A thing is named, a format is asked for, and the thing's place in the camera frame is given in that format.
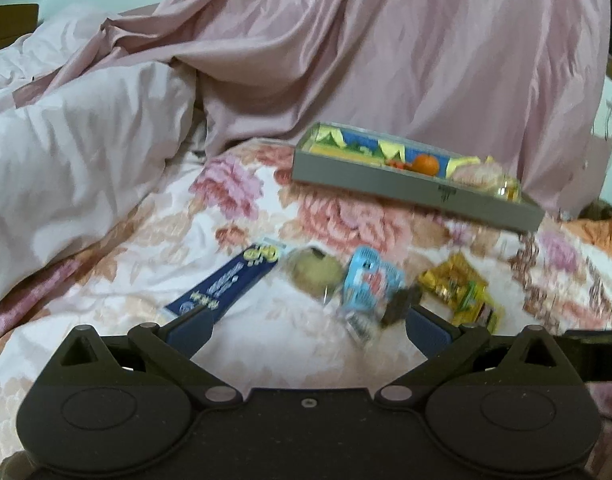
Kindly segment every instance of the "bed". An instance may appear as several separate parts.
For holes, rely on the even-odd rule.
[[[505,307],[500,333],[535,321],[552,333],[612,328],[612,260],[556,222],[547,219],[536,234],[519,236],[295,184],[292,150],[250,140],[206,164],[180,150],[156,189],[110,234],[41,277],[47,293],[27,322],[0,338],[0,462],[20,447],[14,414],[24,393],[74,326],[88,323],[110,335],[140,322],[163,324],[169,318],[162,306],[260,237],[315,244],[341,258],[368,244],[403,267],[408,282],[463,251]],[[57,279],[72,262],[77,268]],[[447,317],[432,298],[423,303]],[[255,386],[374,391],[423,356],[402,324],[374,348],[358,348],[333,312],[272,272],[230,309],[193,361],[245,395]],[[611,411],[612,395],[606,402]],[[612,422],[607,432],[612,443]]]
[[[366,244],[401,266],[408,283],[463,251],[505,307],[500,333],[535,322],[551,333],[612,328],[612,259],[551,217],[537,233],[517,235],[291,178],[299,134],[309,121],[330,118],[455,152],[493,153],[553,206],[601,94],[604,0],[572,0],[592,3],[578,14],[543,14],[548,27],[530,10],[502,6],[502,20],[486,13],[492,0],[471,1],[476,16],[446,0],[460,18],[447,10],[440,25],[452,34],[485,16],[490,37],[501,41],[487,43],[488,51],[478,33],[442,36],[428,23],[438,50],[418,43],[421,36],[402,36],[395,18],[426,0],[264,1],[165,0],[152,15],[127,17],[79,9],[0,52],[0,133],[14,126],[41,141],[11,157],[22,144],[0,136],[0,233],[15,225],[25,235],[17,244],[0,236],[0,463],[20,448],[14,415],[23,396],[74,326],[110,335],[164,323],[164,305],[260,237],[315,244],[344,260]],[[542,15],[550,1],[529,3]],[[248,20],[247,6],[273,19],[262,12]],[[233,16],[242,18],[237,27],[228,25]],[[305,18],[295,25],[295,16]],[[526,49],[494,57],[508,46],[509,24],[522,28]],[[549,36],[557,30],[570,30],[572,50]],[[464,38],[468,70],[458,73],[439,54],[462,52]],[[383,58],[380,45],[406,41],[409,51]],[[553,49],[542,48],[547,41],[561,47],[555,64]],[[497,86],[489,82],[503,68],[511,97],[498,95],[491,108]],[[561,142],[564,133],[570,142]],[[10,193],[17,174],[22,192]],[[37,189],[46,200],[33,195]],[[430,297],[423,304],[449,315]],[[371,349],[358,348],[331,309],[271,272],[193,360],[246,395],[263,386],[374,391],[423,357],[402,324]],[[590,467],[608,474],[612,385],[591,388],[606,430]]]

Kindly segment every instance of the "small package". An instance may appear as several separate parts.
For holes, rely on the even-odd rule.
[[[483,326],[490,333],[494,333],[502,317],[503,309],[494,304],[486,288],[481,284],[470,282],[465,287],[464,294],[461,296],[457,309],[452,316],[451,324],[459,326],[461,324],[472,323]]]
[[[462,252],[452,253],[444,263],[422,272],[417,281],[453,310],[457,309],[470,282],[483,288],[488,286],[488,282],[468,263]]]
[[[452,253],[447,261],[423,272],[417,280],[451,307],[451,323],[455,326],[473,323],[486,327],[490,333],[496,330],[503,309],[492,301],[488,282],[463,253]]]
[[[387,303],[404,285],[404,272],[376,250],[362,246],[355,251],[343,282],[341,315],[356,342],[366,346],[377,339]]]
[[[294,286],[322,304],[332,298],[346,276],[343,264],[336,257],[312,246],[292,251],[283,267]]]
[[[386,312],[381,316],[381,327],[386,328],[406,319],[410,308],[419,305],[422,296],[423,290],[419,283],[396,290],[386,305]]]
[[[272,270],[286,246],[270,240],[252,244],[166,309],[181,316],[194,308],[207,307],[217,322],[255,283]]]
[[[521,202],[522,188],[519,181],[507,174],[493,158],[485,162],[458,164],[450,180],[465,186],[475,187],[509,202]]]

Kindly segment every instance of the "brown object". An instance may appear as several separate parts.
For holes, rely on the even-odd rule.
[[[418,305],[422,300],[423,291],[419,283],[414,283],[408,288],[400,288],[395,291],[386,305],[386,311],[381,318],[381,326],[386,328],[402,319],[406,319],[410,308]]]
[[[12,45],[24,34],[34,32],[38,16],[38,4],[0,6],[0,49]]]
[[[25,451],[17,451],[0,465],[0,480],[27,480],[37,470]]]
[[[612,218],[600,221],[579,219],[563,226],[583,241],[612,256]]]
[[[612,205],[605,200],[597,199],[588,204],[579,212],[579,219],[610,220],[612,218]]]

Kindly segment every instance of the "white comforter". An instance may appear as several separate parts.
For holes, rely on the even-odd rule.
[[[0,51],[0,300],[102,238],[150,192],[189,131],[195,73],[157,62],[88,73],[23,108],[106,19],[68,10]]]

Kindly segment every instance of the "yellow snack package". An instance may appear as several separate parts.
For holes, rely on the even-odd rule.
[[[452,253],[444,263],[422,272],[417,281],[453,310],[457,309],[470,282],[483,288],[488,286],[488,282],[468,263],[462,252]]]
[[[485,327],[492,334],[495,333],[503,312],[503,309],[492,301],[485,287],[470,282],[459,300],[451,324],[459,326],[473,323]]]

